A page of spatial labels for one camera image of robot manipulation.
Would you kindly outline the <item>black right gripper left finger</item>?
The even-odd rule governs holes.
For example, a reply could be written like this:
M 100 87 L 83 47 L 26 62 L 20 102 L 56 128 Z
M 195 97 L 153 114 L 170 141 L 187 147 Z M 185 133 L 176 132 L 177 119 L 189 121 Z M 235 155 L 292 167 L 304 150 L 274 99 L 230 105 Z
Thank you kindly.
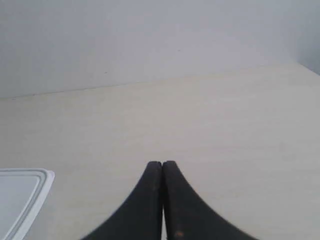
M 150 161 L 122 205 L 84 240 L 160 240 L 162 238 L 162 164 Z

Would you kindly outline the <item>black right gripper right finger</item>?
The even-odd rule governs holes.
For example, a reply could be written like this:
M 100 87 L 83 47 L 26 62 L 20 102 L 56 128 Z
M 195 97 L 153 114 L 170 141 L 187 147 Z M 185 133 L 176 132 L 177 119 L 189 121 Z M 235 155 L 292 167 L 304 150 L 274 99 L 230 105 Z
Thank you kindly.
M 175 161 L 162 165 L 163 209 L 169 240 L 254 240 L 208 206 Z

